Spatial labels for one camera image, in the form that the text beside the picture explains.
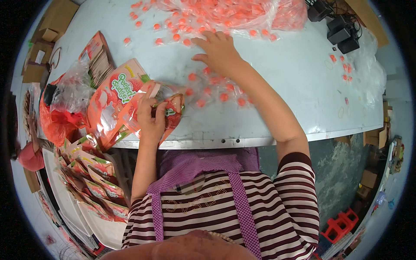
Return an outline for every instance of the person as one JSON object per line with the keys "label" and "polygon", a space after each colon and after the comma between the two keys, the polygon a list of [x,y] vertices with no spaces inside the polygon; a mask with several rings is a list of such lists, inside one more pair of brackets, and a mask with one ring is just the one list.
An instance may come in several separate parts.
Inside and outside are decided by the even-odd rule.
{"label": "person", "polygon": [[18,160],[19,163],[29,171],[38,171],[45,167],[43,161],[42,147],[52,147],[50,142],[39,139],[36,132],[36,119],[34,116],[27,117],[29,125],[29,137],[32,139],[23,149],[20,149],[20,143],[15,140],[16,153],[12,160]]}
{"label": "person", "polygon": [[305,133],[274,89],[223,32],[194,38],[205,54],[192,59],[232,79],[276,140],[278,175],[260,172],[256,148],[156,150],[165,104],[139,102],[141,139],[122,249],[102,259],[308,259],[317,248],[315,173]]}

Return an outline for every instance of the wall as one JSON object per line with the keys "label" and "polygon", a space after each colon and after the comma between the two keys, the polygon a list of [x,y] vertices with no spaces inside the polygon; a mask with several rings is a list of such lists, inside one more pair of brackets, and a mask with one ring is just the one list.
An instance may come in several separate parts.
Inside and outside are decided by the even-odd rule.
{"label": "wall", "polygon": [[[37,24],[39,23],[40,19],[42,18],[43,14],[45,13],[47,7],[51,3],[52,0],[49,0],[48,3],[45,5],[43,10],[40,12],[38,17],[36,18],[34,24],[30,28],[25,40],[23,41],[23,45],[20,48],[20,52],[18,54],[15,69],[13,72],[13,79],[11,85],[11,91],[14,95],[16,95],[16,106],[17,106],[17,114],[19,115],[19,134],[18,138],[20,139],[21,145],[25,146],[27,136],[25,131],[23,130],[22,120],[21,120],[21,100],[20,97],[22,93],[24,93],[30,84],[23,84],[23,76],[21,76],[23,64],[25,62],[26,54],[29,51],[29,46],[27,41],[32,38],[32,35],[36,29]],[[44,238],[47,235],[50,235],[56,240],[55,244],[52,245],[45,245],[49,253],[55,258],[58,259],[59,252],[64,250],[65,248],[69,247],[69,244],[61,231],[53,224],[52,220],[46,215],[43,211],[39,196],[37,193],[31,193],[29,189],[29,185],[26,181],[25,174],[23,172],[23,167],[17,161],[11,161],[12,170],[13,170],[13,180],[14,185],[17,193],[17,197],[19,198],[20,204],[23,208],[23,211],[26,214],[29,223],[31,224],[32,228],[34,229],[35,233],[41,239],[41,241],[45,244]],[[77,255],[76,250],[74,248],[70,248],[65,253],[66,259],[81,259],[81,256]]]}
{"label": "wall", "polygon": [[[380,48],[376,54],[377,60],[385,68],[387,73],[387,85],[385,100],[393,107],[393,118],[391,119],[391,136],[400,135],[405,146],[404,162],[400,173],[390,175],[386,183],[387,201],[394,199],[395,204],[399,203],[403,188],[406,183],[411,151],[413,150],[413,103],[410,82],[407,77],[406,67],[397,43],[388,30],[388,26],[379,17],[390,44]],[[375,246],[390,222],[396,208],[390,210],[387,203],[384,203],[376,210],[366,225],[366,234],[357,248],[347,257],[347,260],[364,259]]]}

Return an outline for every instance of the white table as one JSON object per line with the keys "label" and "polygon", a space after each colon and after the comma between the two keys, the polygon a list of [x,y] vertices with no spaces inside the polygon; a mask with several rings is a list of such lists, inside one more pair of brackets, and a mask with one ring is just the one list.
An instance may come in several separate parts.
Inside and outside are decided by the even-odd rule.
{"label": "white table", "polygon": [[[129,16],[134,2],[87,0],[82,4],[65,35],[55,44],[54,49],[62,47],[61,60],[48,83],[68,70],[98,30],[104,34],[116,66],[136,58],[152,79],[183,85],[189,73],[204,68],[202,63],[191,61],[194,54],[202,51],[199,48],[176,43],[154,46],[154,40],[165,36],[166,31],[154,32],[153,24],[164,21],[170,13],[152,9],[140,18],[142,28],[135,30]],[[383,126],[381,96],[374,106],[367,106],[364,95],[353,91],[342,79],[340,61],[331,62],[329,54],[339,57],[341,52],[334,52],[326,39],[325,20],[308,21],[302,32],[278,33],[281,39],[276,42],[236,36],[235,46],[287,102],[309,141]],[[123,39],[128,36],[132,43],[124,47]],[[137,148],[138,142],[130,135],[115,147]],[[236,105],[216,104],[202,111],[188,109],[161,148],[230,148],[272,143],[270,132],[255,109],[238,110]]]}

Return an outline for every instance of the red plastic stool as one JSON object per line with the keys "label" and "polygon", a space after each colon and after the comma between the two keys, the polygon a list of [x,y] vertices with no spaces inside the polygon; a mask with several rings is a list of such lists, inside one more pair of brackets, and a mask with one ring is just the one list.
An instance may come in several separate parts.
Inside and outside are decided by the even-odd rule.
{"label": "red plastic stool", "polygon": [[355,224],[358,222],[358,216],[355,214],[352,209],[348,208],[347,212],[341,212],[338,214],[339,217],[344,218],[345,221],[348,223],[348,226],[350,227],[350,231],[354,228]]}
{"label": "red plastic stool", "polygon": [[328,229],[325,232],[321,232],[321,235],[323,235],[332,244],[338,242],[343,236],[351,231],[351,226],[339,214],[336,220],[330,218],[327,221],[327,224],[329,226]]}

